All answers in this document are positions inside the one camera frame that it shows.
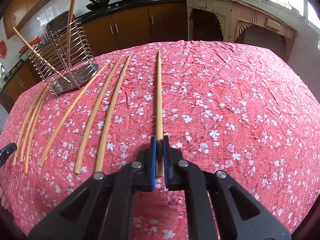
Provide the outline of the person's left hand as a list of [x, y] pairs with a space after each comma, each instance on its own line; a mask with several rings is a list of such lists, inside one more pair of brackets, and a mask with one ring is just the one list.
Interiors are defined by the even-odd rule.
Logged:
[[10, 204], [4, 194], [4, 191], [2, 187], [0, 187], [0, 200], [1, 200], [1, 206], [5, 209], [8, 210], [10, 208]]

